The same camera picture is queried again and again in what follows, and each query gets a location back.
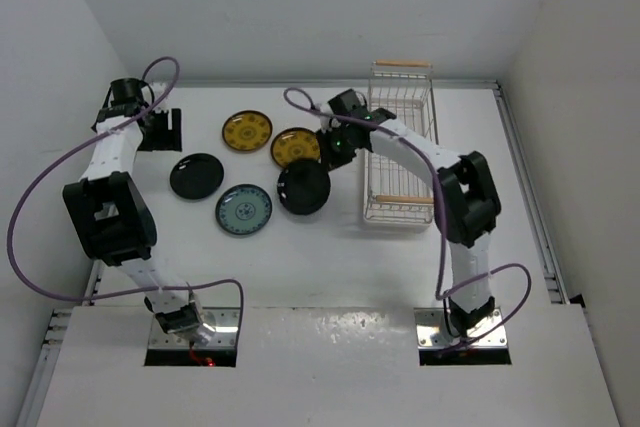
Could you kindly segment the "black plate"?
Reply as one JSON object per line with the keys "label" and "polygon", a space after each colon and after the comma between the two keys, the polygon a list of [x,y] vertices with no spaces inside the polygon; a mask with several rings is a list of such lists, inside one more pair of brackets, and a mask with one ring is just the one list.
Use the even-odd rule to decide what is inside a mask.
{"label": "black plate", "polygon": [[223,180],[223,164],[208,153],[194,153],[182,158],[169,175],[173,193],[189,201],[211,196],[222,185]]}
{"label": "black plate", "polygon": [[311,159],[298,159],[287,165],[276,183],[281,205],[293,215],[307,216],[328,201],[331,180],[328,171]]}

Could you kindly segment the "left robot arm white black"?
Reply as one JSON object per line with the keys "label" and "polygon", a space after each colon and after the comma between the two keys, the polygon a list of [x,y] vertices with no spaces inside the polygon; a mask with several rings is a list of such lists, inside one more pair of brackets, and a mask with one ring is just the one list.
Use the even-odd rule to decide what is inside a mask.
{"label": "left robot arm white black", "polygon": [[165,334],[203,347],[215,329],[192,288],[153,261],[156,224],[131,176],[138,152],[182,149],[180,110],[138,116],[153,98],[143,80],[111,82],[94,125],[102,138],[79,181],[66,185],[62,196],[87,256],[117,268],[143,289]]}

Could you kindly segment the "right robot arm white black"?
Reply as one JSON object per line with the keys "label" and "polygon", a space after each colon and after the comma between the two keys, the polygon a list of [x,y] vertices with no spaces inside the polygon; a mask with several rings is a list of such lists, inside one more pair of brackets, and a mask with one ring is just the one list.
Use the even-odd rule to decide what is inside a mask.
{"label": "right robot arm white black", "polygon": [[387,109],[369,109],[349,89],[311,109],[320,117],[316,132],[321,159],[335,169],[366,150],[389,159],[434,194],[434,220],[442,237],[441,255],[450,257],[452,286],[444,291],[440,261],[436,298],[449,305],[449,325],[466,339],[489,317],[495,297],[489,281],[489,246],[501,203],[486,158],[443,148],[407,126]]}

